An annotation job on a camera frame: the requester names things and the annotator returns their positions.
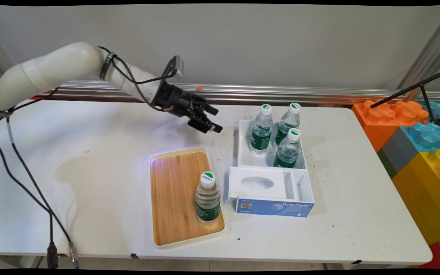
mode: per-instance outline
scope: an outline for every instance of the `floor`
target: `floor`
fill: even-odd
[[[0,256],[0,269],[19,268],[24,262],[22,256]],[[47,258],[37,259],[33,266],[47,268]],[[149,259],[110,259],[80,258],[80,269],[99,270],[156,270],[156,271],[289,271],[326,270],[322,263],[284,263],[284,262],[244,262],[244,261],[194,261],[194,260],[149,260]],[[59,268],[72,269],[68,257],[59,258]]]

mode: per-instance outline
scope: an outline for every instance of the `tray rim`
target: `tray rim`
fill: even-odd
[[[187,155],[187,154],[192,154],[192,153],[198,153],[198,152],[203,152],[206,155],[206,160],[208,161],[208,165],[210,167],[210,170],[212,170],[212,164],[210,162],[210,158],[208,153],[206,152],[206,149],[203,147],[194,147],[194,148],[188,148],[188,149],[182,149],[182,150],[176,150],[176,151],[170,151],[170,152],[165,152],[165,153],[159,153],[159,154],[155,154],[155,155],[151,155],[149,158],[149,161],[147,162],[147,168],[149,171],[149,175],[150,175],[150,180],[149,180],[149,185],[150,185],[150,213],[151,213],[151,220],[152,220],[152,240],[153,240],[153,244],[156,248],[159,249],[169,249],[169,248],[173,248],[173,247],[178,247],[181,245],[184,245],[185,243],[194,243],[194,242],[198,242],[201,240],[207,240],[207,239],[212,239],[217,237],[218,235],[221,235],[222,233],[225,232],[225,216],[223,214],[223,210],[221,209],[221,203],[222,201],[220,200],[220,210],[222,211],[222,217],[223,217],[223,229],[215,232],[215,233],[210,233],[207,235],[203,235],[203,236],[199,236],[199,237],[195,237],[195,238],[191,238],[191,239],[186,239],[186,240],[182,240],[179,242],[174,242],[174,243],[170,243],[170,244],[165,244],[165,245],[158,245],[155,242],[155,230],[154,230],[154,212],[153,212],[153,207],[152,207],[152,174],[151,174],[151,169],[150,169],[150,165],[152,164],[152,162],[154,162],[154,160],[157,159],[161,159],[161,158],[167,158],[167,157],[171,157],[173,155]]]

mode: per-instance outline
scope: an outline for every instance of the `oval opening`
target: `oval opening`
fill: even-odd
[[[274,182],[261,176],[248,176],[241,180],[243,186],[251,189],[268,189],[274,186]]]

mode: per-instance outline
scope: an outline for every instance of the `cable connector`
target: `cable connector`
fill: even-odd
[[[79,269],[79,256],[73,242],[69,242],[69,256],[76,269]]]
[[[50,242],[47,248],[47,268],[59,268],[59,255],[54,242]]]

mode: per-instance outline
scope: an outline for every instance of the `blue label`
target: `blue label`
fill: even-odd
[[[259,215],[279,215],[306,218],[313,205],[310,202],[278,202],[251,199],[238,199],[237,213]]]

